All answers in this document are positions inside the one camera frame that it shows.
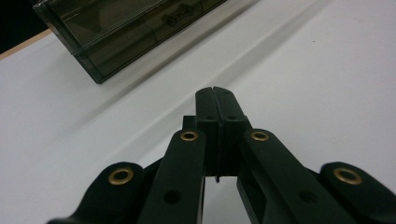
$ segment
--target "white table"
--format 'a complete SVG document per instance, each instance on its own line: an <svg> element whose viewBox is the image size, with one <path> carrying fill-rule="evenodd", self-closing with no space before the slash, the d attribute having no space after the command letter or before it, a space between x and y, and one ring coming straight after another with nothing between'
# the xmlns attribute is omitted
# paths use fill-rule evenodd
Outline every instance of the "white table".
<svg viewBox="0 0 396 224"><path fill-rule="evenodd" d="M1 222L69 216L108 165L156 161L208 86L306 167L348 162L396 192L395 24L390 0L261 0L172 62L150 67L155 49L103 85L41 39L0 61ZM235 178L206 186L204 223L248 223Z"/></svg>

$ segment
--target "brass insert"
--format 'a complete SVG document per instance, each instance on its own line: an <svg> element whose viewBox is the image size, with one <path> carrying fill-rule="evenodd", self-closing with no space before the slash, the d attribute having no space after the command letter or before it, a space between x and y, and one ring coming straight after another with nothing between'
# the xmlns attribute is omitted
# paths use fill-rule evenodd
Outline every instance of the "brass insert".
<svg viewBox="0 0 396 224"><path fill-rule="evenodd" d="M253 138L256 141L266 141L270 138L267 133L264 132L253 132L250 134L250 137Z"/></svg>
<svg viewBox="0 0 396 224"><path fill-rule="evenodd" d="M198 138L198 133L196 132L184 132L180 135L180 138L186 142L194 141Z"/></svg>
<svg viewBox="0 0 396 224"><path fill-rule="evenodd" d="M134 172L129 167L119 168L108 177L108 182L112 185L123 185L134 177Z"/></svg>
<svg viewBox="0 0 396 224"><path fill-rule="evenodd" d="M350 185L359 185L363 182L361 176L351 169L340 167L334 169L333 173L337 179Z"/></svg>

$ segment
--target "translucent plastic container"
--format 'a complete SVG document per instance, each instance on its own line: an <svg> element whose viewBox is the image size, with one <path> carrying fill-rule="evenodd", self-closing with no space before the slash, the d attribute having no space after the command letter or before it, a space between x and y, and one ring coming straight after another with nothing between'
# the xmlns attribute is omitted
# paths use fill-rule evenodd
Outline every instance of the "translucent plastic container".
<svg viewBox="0 0 396 224"><path fill-rule="evenodd" d="M103 83L225 0L41 0L34 10Z"/></svg>

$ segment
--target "screw hole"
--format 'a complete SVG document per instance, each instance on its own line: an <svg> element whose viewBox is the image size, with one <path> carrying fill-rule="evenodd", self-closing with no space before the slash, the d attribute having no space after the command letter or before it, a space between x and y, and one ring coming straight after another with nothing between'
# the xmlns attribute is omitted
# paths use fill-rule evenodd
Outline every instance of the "screw hole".
<svg viewBox="0 0 396 224"><path fill-rule="evenodd" d="M196 132L184 132L180 135L180 138L184 141L190 142L198 138L198 133Z"/></svg>
<svg viewBox="0 0 396 224"><path fill-rule="evenodd" d="M263 133L263 132L253 132L250 135L250 137L256 141L261 141L261 142L266 141L270 138L270 136L268 136L267 133Z"/></svg>
<svg viewBox="0 0 396 224"><path fill-rule="evenodd" d="M361 176L351 169L339 167L334 169L333 173L337 179L350 185L359 185L363 182Z"/></svg>
<svg viewBox="0 0 396 224"><path fill-rule="evenodd" d="M177 190L169 190L163 195L163 199L166 203L175 204L181 199L181 194Z"/></svg>
<svg viewBox="0 0 396 224"><path fill-rule="evenodd" d="M123 185L128 183L134 177L134 172L129 167L119 168L108 177L108 182L111 185Z"/></svg>
<svg viewBox="0 0 396 224"><path fill-rule="evenodd" d="M318 202L317 196L314 194L314 192L309 191L309 190L302 190L300 192L300 198L306 203L317 203Z"/></svg>

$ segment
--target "dark background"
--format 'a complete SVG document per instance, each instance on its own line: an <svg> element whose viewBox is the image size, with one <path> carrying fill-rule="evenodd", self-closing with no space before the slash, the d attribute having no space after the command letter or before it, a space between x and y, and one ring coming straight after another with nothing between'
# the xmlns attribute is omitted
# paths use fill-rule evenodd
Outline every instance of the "dark background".
<svg viewBox="0 0 396 224"><path fill-rule="evenodd" d="M3 0L0 4L0 53L48 29L33 11L32 1Z"/></svg>

